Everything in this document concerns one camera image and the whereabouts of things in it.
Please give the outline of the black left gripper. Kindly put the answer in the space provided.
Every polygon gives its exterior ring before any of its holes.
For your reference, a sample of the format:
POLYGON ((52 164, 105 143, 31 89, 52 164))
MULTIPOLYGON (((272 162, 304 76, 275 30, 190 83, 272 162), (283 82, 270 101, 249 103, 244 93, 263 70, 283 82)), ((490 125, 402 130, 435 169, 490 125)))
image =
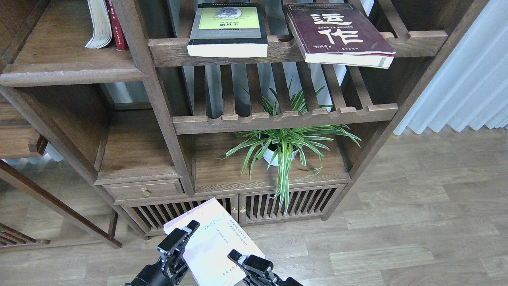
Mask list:
POLYGON ((185 230, 175 229, 157 246, 160 258, 155 264, 146 265, 142 271, 126 286, 176 286, 187 273, 188 267, 183 260, 183 252, 200 223, 191 220, 185 230))

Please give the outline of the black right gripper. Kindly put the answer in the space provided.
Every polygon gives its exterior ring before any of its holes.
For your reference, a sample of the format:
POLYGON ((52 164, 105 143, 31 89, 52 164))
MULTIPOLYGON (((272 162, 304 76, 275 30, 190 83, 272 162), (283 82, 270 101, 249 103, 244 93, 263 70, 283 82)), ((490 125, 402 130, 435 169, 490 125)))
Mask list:
POLYGON ((235 249, 227 257, 246 274, 243 282, 247 286, 301 286, 292 277, 282 280, 273 272, 273 263, 255 255, 242 255, 235 249))

